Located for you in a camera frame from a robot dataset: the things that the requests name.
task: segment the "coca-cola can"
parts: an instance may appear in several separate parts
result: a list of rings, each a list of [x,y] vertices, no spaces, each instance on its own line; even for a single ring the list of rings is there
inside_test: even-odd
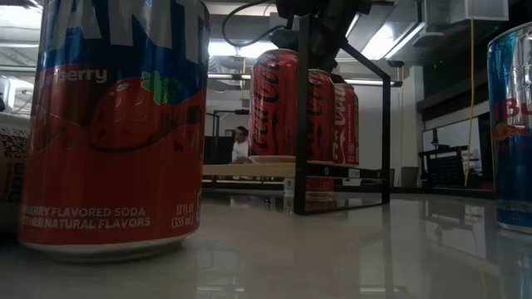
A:
[[[333,161],[334,84],[321,70],[308,71],[307,143],[308,160]],[[334,179],[309,178],[307,192],[330,194]]]
[[[353,86],[335,84],[334,143],[336,164],[358,165],[358,97]]]
[[[295,155],[298,53],[266,51],[252,73],[250,155]]]

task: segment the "shelf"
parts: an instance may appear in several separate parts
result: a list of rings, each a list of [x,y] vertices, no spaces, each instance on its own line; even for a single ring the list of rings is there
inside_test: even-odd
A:
[[[330,179],[382,179],[381,170],[359,169],[351,165],[309,162],[308,177]],[[205,165],[203,175],[295,178],[295,163]]]

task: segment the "white shirt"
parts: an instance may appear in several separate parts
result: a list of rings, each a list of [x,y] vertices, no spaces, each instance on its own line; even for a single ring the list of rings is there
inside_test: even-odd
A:
[[[233,161],[238,158],[248,158],[248,141],[245,141],[241,144],[235,142],[233,145]]]

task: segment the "reflective tabletop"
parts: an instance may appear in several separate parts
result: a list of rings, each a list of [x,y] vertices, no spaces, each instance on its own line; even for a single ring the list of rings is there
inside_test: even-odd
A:
[[[4,241],[0,297],[532,297],[532,236],[498,228],[494,202],[393,194],[390,205],[336,213],[291,207],[281,193],[204,192],[198,232],[133,262],[60,263]]]

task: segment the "person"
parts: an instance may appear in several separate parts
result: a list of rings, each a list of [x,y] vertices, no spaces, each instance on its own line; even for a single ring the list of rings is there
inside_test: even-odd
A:
[[[243,126],[236,128],[234,132],[232,164],[245,164],[248,162],[248,129]]]

